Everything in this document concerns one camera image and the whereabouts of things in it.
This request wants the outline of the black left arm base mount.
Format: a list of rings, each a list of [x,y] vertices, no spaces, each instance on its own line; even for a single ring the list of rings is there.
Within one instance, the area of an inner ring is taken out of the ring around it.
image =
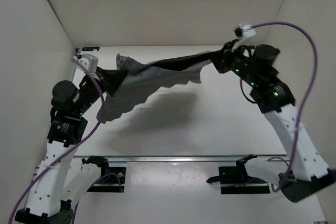
[[[94,164],[100,169],[100,179],[87,192],[93,193],[123,193],[127,167],[126,165],[110,164],[102,156],[82,158],[81,164]]]

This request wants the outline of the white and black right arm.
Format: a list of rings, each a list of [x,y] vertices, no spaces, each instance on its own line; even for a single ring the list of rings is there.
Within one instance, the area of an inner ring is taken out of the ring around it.
[[[278,78],[273,67],[279,49],[270,45],[239,46],[237,40],[221,49],[218,72],[232,71],[251,87],[251,97],[274,128],[289,164],[268,162],[250,154],[236,162],[226,178],[248,182],[258,178],[281,190],[291,202],[299,202],[335,183],[335,170],[318,154],[304,124],[289,87]]]

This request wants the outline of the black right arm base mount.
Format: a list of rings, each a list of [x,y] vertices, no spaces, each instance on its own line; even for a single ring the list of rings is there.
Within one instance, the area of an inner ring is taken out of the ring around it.
[[[219,174],[207,179],[208,184],[220,183],[222,195],[269,194],[269,184],[262,179],[247,175],[245,164],[258,156],[249,154],[236,161],[236,166],[220,166]]]

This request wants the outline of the grey pleated skirt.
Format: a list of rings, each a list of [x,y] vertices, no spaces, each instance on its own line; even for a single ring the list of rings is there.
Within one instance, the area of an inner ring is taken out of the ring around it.
[[[218,64],[223,51],[206,51],[196,55],[163,59],[142,64],[131,57],[116,56],[117,73],[112,78],[121,77],[122,83],[107,95],[105,108],[100,108],[96,118],[101,123],[111,122],[145,103],[149,96],[160,88],[201,83],[202,68],[211,63]]]

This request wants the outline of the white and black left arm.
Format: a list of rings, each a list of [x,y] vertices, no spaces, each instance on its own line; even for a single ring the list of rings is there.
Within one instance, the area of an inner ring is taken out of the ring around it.
[[[100,115],[91,132],[83,136],[88,124],[83,114],[98,99],[104,99],[103,93],[115,94],[126,76],[125,71],[97,68],[94,74],[86,73],[79,87],[69,80],[53,87],[46,156],[35,179],[12,210],[9,223],[74,222],[81,197],[110,174],[106,158],[91,156],[84,161],[79,175],[69,186],[64,186],[77,148],[93,135],[103,119]]]

